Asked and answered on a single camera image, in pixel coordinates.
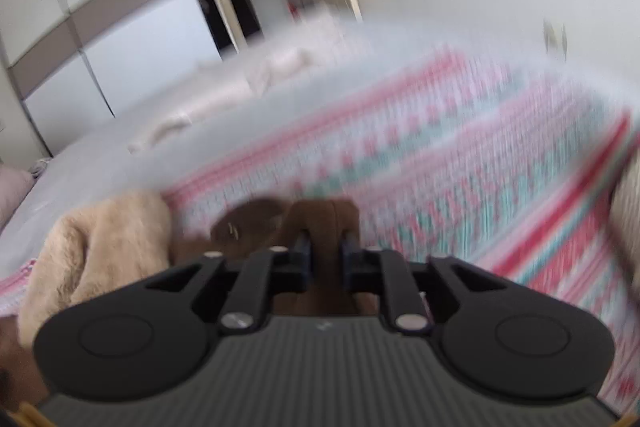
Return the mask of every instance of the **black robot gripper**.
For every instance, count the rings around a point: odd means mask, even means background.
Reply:
[[[549,403],[596,394],[606,377],[612,336],[588,312],[457,259],[408,263],[353,237],[341,250],[345,291],[378,295],[383,328],[423,339],[480,393]],[[162,393],[225,338],[264,328],[274,295],[306,290],[312,259],[305,234],[244,262],[205,255],[55,315],[36,361],[54,393],[103,402]]]

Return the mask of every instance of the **metal screw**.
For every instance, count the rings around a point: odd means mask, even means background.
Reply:
[[[245,330],[254,323],[254,318],[243,312],[227,313],[222,317],[222,325],[230,330]]]
[[[427,327],[429,322],[422,315],[407,313],[396,318],[396,326],[405,331],[420,331]]]
[[[320,331],[330,330],[333,327],[334,327],[334,324],[329,321],[323,321],[316,324],[316,328],[318,328]]]

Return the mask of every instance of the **circular pad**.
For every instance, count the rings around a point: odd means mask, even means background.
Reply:
[[[465,302],[441,337],[450,363],[477,385],[518,399],[596,392],[613,356],[607,328],[592,315],[545,296],[501,295],[508,307]]]
[[[203,322],[164,291],[120,291],[69,308],[34,343],[52,391],[93,401],[162,393],[191,376],[206,351]]]
[[[558,321],[539,315],[516,315],[495,328],[502,347],[518,355],[549,357],[569,343],[569,332]]]
[[[135,355],[153,340],[154,329],[140,317],[103,317],[80,331],[79,342],[96,357],[119,358]]]

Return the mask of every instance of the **knit blanket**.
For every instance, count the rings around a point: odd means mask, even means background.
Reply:
[[[353,198],[367,245],[460,257],[603,320],[600,397],[637,412],[640,315],[607,226],[635,137],[628,112],[558,73],[443,48],[165,195],[186,232],[264,193]]]

